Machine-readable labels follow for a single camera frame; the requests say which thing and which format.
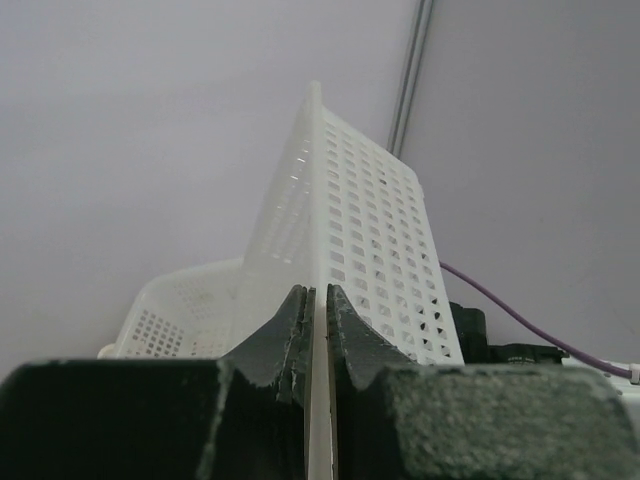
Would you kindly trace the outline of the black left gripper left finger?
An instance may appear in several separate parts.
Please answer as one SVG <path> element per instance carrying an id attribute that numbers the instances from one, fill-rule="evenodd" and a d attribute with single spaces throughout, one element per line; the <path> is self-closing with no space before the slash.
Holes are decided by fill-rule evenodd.
<path id="1" fill-rule="evenodd" d="M 5 479 L 303 479 L 315 293 L 217 359 L 31 362 L 1 385 Z"/>

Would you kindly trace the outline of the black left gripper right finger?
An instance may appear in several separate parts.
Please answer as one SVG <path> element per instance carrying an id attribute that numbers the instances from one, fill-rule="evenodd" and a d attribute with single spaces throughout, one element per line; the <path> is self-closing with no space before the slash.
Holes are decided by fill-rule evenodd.
<path id="1" fill-rule="evenodd" d="M 614 388 L 553 365 L 421 365 L 327 290 L 340 479 L 635 479 Z"/>

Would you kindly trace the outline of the white perforated basket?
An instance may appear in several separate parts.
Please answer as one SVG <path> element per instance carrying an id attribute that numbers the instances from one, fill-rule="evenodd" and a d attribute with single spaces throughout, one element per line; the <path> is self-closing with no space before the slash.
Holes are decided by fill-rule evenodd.
<path id="1" fill-rule="evenodd" d="M 231 350 L 241 258 L 159 276 L 139 292 L 100 359 L 218 358 Z"/>
<path id="2" fill-rule="evenodd" d="M 312 82 L 244 255 L 247 380 L 301 421 L 309 479 L 461 475 L 449 376 L 463 354 L 415 173 Z"/>

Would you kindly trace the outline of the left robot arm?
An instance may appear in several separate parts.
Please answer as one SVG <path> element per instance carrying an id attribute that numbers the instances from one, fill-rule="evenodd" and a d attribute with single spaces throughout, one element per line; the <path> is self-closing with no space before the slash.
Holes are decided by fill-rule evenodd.
<path id="1" fill-rule="evenodd" d="M 568 352 L 491 345 L 455 305 L 464 364 L 417 363 L 330 286 L 339 479 L 635 479 L 639 430 L 605 374 Z M 5 479 L 306 479 L 315 293 L 208 360 L 48 360 L 1 385 Z"/>

